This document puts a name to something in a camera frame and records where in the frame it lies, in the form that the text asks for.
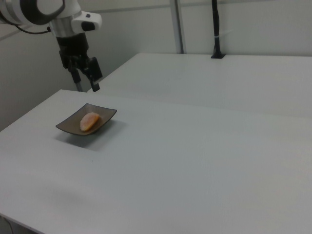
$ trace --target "floor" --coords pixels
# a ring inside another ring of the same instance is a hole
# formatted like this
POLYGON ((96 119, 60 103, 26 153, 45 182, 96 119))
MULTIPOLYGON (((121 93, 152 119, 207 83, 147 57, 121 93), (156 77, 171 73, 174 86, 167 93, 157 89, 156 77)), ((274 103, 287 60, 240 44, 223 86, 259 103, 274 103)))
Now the floor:
POLYGON ((13 233, 11 232, 10 225, 6 220, 0 216, 0 234, 36 234, 35 232, 22 227, 19 224, 11 222, 13 233))

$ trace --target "food item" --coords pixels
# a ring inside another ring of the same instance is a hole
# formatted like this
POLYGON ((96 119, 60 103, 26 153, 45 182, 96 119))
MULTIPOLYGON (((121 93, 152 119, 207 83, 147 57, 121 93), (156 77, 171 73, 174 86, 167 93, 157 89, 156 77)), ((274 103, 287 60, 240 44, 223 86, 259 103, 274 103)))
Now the food item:
POLYGON ((97 113, 91 112, 86 114, 80 121, 80 129, 86 132, 92 128, 92 126, 98 121, 99 115, 97 113))

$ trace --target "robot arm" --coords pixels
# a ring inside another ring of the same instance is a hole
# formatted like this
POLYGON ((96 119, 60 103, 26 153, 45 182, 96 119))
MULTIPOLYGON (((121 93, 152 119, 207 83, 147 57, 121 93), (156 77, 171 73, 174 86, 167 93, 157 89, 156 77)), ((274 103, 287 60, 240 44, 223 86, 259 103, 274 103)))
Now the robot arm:
POLYGON ((87 76, 94 92, 99 89, 96 82, 102 73, 97 59, 87 56, 89 46, 85 35, 101 27, 99 14, 82 11, 77 0, 62 0, 62 6, 48 15, 39 10, 37 0, 0 0, 0 21, 15 26, 48 23, 57 38, 63 66, 72 74, 78 90, 81 91, 81 79, 77 69, 87 76))

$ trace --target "black cable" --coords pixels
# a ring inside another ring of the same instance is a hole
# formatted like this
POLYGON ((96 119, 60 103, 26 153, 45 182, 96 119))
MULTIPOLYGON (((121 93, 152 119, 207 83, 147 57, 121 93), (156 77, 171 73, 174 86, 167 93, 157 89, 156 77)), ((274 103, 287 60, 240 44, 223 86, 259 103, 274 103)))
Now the black cable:
POLYGON ((10 229, 11 229, 11 233, 14 234, 11 223, 5 217, 2 217, 2 218, 5 220, 5 222, 7 222, 9 224, 10 229))
POLYGON ((49 33, 49 32, 51 32, 50 27, 48 27, 48 30, 47 30, 47 31, 37 32, 37 33, 35 33, 35 32, 29 32, 29 31, 26 31, 26 30, 24 30, 24 29, 20 28, 20 27, 19 27, 19 26, 17 26, 17 25, 15 25, 15 27, 17 27, 18 29, 20 29, 22 32, 25 32, 25 33, 28 33, 28 34, 34 34, 34 35, 38 35, 38 34, 45 34, 45 33, 49 33))

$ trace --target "white wall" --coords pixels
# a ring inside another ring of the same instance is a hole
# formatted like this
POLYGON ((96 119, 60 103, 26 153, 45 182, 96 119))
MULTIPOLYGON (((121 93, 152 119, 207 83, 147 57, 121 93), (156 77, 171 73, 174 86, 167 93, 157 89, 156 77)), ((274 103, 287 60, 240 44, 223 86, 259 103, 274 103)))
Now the white wall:
MULTIPOLYGON (((223 0, 225 4, 219 4, 222 52, 312 56, 311 0, 249 1, 252 2, 223 0)), ((214 47, 211 5, 196 5, 211 1, 182 2, 187 53, 211 54, 214 47)))

